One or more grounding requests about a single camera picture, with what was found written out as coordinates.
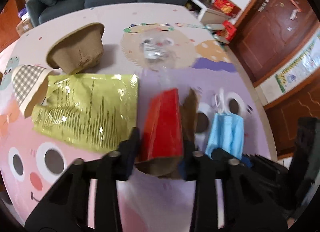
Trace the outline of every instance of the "beige cartoon character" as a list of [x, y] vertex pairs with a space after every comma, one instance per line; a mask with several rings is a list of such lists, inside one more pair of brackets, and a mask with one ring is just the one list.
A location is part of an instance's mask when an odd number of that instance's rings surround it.
[[128, 60], [143, 68], [149, 67], [144, 54], [144, 45], [150, 43], [152, 32], [156, 32], [161, 38], [155, 43], [159, 47], [165, 47], [173, 57], [172, 68], [184, 68], [193, 65], [197, 58], [195, 47], [186, 35], [173, 28], [169, 24], [130, 25], [124, 30], [121, 40], [122, 51]]
[[214, 62], [223, 61], [231, 63], [225, 51], [214, 39], [206, 40], [196, 45], [196, 51], [202, 57]]

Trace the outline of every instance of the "cardboard box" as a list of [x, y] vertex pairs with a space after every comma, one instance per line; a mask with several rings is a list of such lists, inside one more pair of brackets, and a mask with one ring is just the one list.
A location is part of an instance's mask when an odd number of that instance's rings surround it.
[[236, 34], [237, 29], [232, 25], [228, 20], [222, 23], [226, 29], [217, 31], [217, 35], [221, 37], [225, 37], [229, 42], [233, 39]]
[[16, 30], [19, 34], [19, 36], [22, 36], [25, 32], [29, 31], [30, 29], [33, 29], [33, 25], [31, 23], [30, 18], [27, 18], [25, 20], [21, 20], [16, 27]]
[[241, 10], [230, 0], [215, 0], [213, 6], [233, 18], [235, 18]]

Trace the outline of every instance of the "cartoon mouth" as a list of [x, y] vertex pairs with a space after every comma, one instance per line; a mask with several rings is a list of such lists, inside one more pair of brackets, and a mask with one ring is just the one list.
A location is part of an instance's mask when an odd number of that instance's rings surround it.
[[31, 200], [35, 200], [37, 202], [39, 202], [40, 200], [37, 200], [34, 196], [33, 196], [33, 193], [31, 192]]

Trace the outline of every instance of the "checkered paper cup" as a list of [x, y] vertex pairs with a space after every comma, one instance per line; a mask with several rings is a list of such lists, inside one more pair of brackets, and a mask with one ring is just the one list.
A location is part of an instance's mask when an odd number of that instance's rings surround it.
[[52, 74], [53, 70], [37, 66], [19, 65], [14, 69], [11, 78], [14, 95], [25, 118], [31, 116], [36, 104], [43, 102], [48, 88], [47, 77]]

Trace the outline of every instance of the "checkered pattern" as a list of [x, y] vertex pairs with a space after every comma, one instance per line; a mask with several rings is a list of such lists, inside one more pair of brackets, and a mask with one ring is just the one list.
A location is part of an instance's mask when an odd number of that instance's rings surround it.
[[32, 87], [38, 81], [39, 76], [45, 70], [42, 67], [22, 66], [15, 75], [12, 84], [14, 88], [14, 95], [19, 106], [23, 103], [27, 95], [30, 93]]

